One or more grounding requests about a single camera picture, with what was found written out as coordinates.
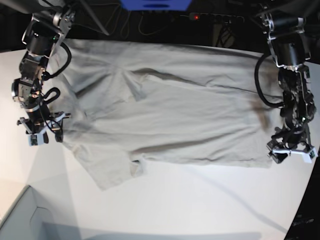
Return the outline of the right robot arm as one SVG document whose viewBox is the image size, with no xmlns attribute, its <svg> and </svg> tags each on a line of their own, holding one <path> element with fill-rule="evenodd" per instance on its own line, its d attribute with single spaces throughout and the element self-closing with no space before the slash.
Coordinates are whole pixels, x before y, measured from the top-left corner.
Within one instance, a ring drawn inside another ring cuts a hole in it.
<svg viewBox="0 0 320 240">
<path fill-rule="evenodd" d="M 17 124 L 25 127 L 30 146 L 47 144 L 48 131 L 53 133 L 56 142 L 63 142 L 63 121 L 71 114 L 50 111 L 49 104 L 59 98 L 61 91 L 52 87 L 44 93 L 43 84 L 60 75 L 71 62 L 72 54 L 64 39 L 73 25 L 75 13 L 75 6 L 70 2 L 62 6 L 46 2 L 42 11 L 32 14 L 23 34 L 26 53 L 19 64 L 21 76 L 11 85 L 11 95 L 28 115 L 27 118 L 21 117 Z M 57 47 L 65 50 L 67 59 L 59 70 L 49 73 L 49 59 Z"/>
</svg>

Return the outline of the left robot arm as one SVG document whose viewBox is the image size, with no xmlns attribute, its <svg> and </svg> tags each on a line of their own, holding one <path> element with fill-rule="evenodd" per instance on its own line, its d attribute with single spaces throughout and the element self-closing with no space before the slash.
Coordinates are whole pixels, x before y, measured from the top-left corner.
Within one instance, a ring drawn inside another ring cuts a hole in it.
<svg viewBox="0 0 320 240">
<path fill-rule="evenodd" d="M 291 155 L 300 155 L 305 163 L 318 157 L 312 145 L 309 123 L 314 119 L 316 106 L 314 95 L 307 86 L 310 70 L 306 61 L 311 51 L 305 35 L 306 19 L 319 7 L 318 0 L 285 0 L 282 3 L 262 1 L 257 17 L 266 35 L 269 52 L 263 54 L 254 69 L 257 93 L 265 105 L 280 110 L 281 128 L 267 143 L 268 156 L 277 164 Z M 282 89 L 282 101 L 266 99 L 259 82 L 259 70 L 263 61 L 272 57 L 278 68 L 277 82 Z"/>
</svg>

